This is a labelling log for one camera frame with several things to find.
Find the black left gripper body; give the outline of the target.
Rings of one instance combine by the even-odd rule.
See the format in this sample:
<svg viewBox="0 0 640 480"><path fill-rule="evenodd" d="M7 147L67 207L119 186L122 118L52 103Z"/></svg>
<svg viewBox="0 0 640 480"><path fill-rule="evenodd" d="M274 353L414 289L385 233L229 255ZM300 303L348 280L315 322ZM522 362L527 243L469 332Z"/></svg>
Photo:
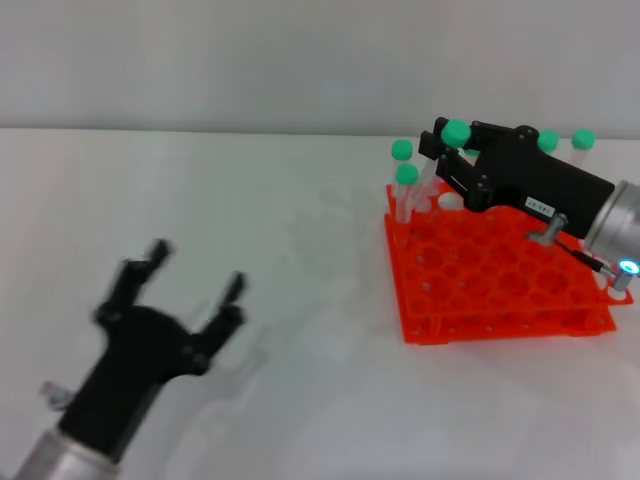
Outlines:
<svg viewBox="0 0 640 480"><path fill-rule="evenodd" d="M118 464L164 385L205 374L220 349L220 330L184 329L173 317L134 306L96 314L107 344L58 423L59 430Z"/></svg>

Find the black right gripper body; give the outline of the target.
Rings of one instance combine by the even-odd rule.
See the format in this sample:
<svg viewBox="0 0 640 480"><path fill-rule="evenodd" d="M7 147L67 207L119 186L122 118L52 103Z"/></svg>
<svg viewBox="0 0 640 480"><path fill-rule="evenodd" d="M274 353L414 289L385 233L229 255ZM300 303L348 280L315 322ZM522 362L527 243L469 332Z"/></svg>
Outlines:
<svg viewBox="0 0 640 480"><path fill-rule="evenodd" d="M584 238L615 185L543 152L538 137L526 125L473 122L467 145L479 156L465 206L474 212L512 207L545 223L562 214L567 220L563 231Z"/></svg>

